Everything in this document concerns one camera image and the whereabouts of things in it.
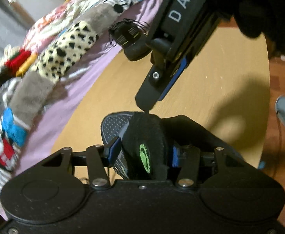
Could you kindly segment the folded red clothes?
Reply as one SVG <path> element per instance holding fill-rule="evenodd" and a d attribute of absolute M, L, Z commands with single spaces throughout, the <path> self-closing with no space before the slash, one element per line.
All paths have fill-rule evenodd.
<path fill-rule="evenodd" d="M 20 49 L 13 54 L 6 62 L 5 67 L 8 69 L 8 73 L 11 76 L 15 76 L 21 65 L 31 56 L 30 50 Z"/>

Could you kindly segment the folded yellow garment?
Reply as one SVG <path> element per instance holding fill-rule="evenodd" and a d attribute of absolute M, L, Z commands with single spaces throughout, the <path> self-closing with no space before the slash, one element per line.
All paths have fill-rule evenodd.
<path fill-rule="evenodd" d="M 29 68 L 31 67 L 31 65 L 33 65 L 33 63 L 36 61 L 38 57 L 37 53 L 33 53 L 31 54 L 27 60 L 19 67 L 19 69 L 17 70 L 15 76 L 16 77 L 22 77 L 26 74 L 26 72 L 29 70 Z"/>

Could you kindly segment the cartoon patchwork blanket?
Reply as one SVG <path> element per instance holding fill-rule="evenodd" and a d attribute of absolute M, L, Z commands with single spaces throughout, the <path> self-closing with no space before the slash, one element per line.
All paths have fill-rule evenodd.
<path fill-rule="evenodd" d="M 0 116 L 0 192 L 55 85 L 129 8 L 144 0 L 100 0 L 62 31 L 29 67 Z"/>

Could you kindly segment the purple bed sheet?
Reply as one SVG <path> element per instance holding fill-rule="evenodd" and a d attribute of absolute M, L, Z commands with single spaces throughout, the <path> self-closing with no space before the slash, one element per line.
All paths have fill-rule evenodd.
<path fill-rule="evenodd" d="M 94 46 L 60 79 L 44 108 L 35 117 L 31 132 L 18 158 L 18 175 L 51 154 L 73 112 L 107 65 L 121 51 L 112 46 L 105 31 Z"/>

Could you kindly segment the black sneaker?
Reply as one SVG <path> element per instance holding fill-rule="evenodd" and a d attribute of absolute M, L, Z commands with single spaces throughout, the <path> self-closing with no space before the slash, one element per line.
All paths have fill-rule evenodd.
<path fill-rule="evenodd" d="M 108 38 L 112 46 L 122 47 L 129 61 L 138 61 L 151 52 L 146 45 L 149 28 L 147 22 L 125 18 L 108 28 Z"/>
<path fill-rule="evenodd" d="M 217 147 L 240 153 L 203 126 L 184 115 L 160 118 L 146 112 L 118 112 L 107 115 L 101 123 L 106 145 L 119 136 L 122 148 L 114 171 L 125 180 L 172 179 L 173 146 L 194 146 L 205 152 Z"/>

